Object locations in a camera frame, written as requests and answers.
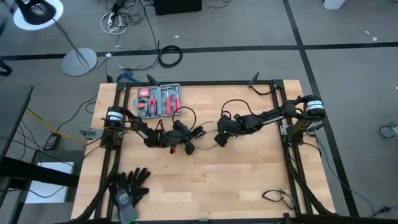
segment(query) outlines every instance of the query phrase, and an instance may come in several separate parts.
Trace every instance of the desk leg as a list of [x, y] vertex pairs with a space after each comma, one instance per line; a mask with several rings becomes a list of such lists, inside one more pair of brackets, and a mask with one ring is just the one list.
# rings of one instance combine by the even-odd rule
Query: desk leg
[[77, 175], [66, 174], [64, 172], [33, 165], [10, 157], [5, 157], [1, 161], [0, 174], [67, 187], [77, 187], [79, 182], [79, 176]]

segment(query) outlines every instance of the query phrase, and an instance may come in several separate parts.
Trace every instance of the power adapter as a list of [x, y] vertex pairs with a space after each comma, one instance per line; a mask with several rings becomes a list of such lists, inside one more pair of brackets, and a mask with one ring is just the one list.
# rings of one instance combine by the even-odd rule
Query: power adapter
[[47, 139], [43, 150], [55, 150], [57, 148], [58, 143], [60, 142], [61, 135], [60, 134], [51, 134]]

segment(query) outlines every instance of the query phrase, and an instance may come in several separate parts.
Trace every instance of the pliers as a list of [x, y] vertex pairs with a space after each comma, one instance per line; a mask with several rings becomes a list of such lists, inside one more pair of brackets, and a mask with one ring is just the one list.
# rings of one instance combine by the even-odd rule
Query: pliers
[[150, 98], [148, 100], [148, 116], [151, 116], [152, 114], [155, 114], [155, 116], [157, 115], [157, 103], [153, 91], [150, 92]]

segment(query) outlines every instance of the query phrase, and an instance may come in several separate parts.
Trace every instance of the black desk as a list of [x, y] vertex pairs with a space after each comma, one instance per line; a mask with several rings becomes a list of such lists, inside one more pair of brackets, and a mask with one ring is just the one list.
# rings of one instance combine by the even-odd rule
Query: black desk
[[[29, 103], [32, 90], [33, 87], [30, 85], [0, 85], [0, 207], [9, 188], [29, 189], [31, 180], [67, 187], [76, 187], [79, 180], [78, 175], [66, 174], [35, 165], [38, 151], [35, 151], [31, 162], [6, 157], [19, 122]], [[61, 152], [46, 151], [45, 153], [56, 154], [54, 157], [60, 158]], [[77, 156], [80, 158], [80, 162], [78, 160], [74, 162], [77, 166], [81, 166], [83, 151], [78, 152], [78, 154], [80, 154], [80, 156]], [[18, 206], [14, 209], [10, 223], [17, 223], [26, 195], [26, 191], [20, 194]]]

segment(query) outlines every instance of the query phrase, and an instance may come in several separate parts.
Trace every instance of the wheel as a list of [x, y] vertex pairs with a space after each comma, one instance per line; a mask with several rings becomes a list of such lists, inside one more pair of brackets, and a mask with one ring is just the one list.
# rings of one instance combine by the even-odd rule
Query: wheel
[[391, 128], [388, 125], [383, 125], [380, 127], [379, 132], [381, 134], [381, 136], [385, 137], [385, 138], [394, 138], [395, 135], [391, 134]]

